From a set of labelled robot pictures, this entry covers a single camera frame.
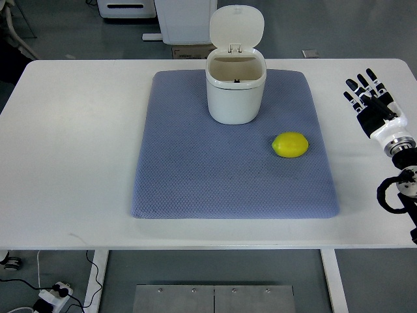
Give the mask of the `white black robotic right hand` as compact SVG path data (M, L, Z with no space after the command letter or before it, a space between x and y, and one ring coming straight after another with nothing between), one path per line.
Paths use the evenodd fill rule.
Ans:
M365 135L379 143L392 158L406 149L416 148L416 141L407 130L407 118L393 96L370 69L366 75L345 81L350 89L343 93L356 112L356 119Z

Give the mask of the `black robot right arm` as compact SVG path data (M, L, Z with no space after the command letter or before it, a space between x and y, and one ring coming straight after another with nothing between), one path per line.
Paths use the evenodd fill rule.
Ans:
M387 212L401 215L408 214L416 225L416 148L394 148L389 154L393 165L400 170L397 176L386 178L377 188L377 201ZM397 197L403 205L402 208L394 208L386 201L386 191L391 185L395 185Z

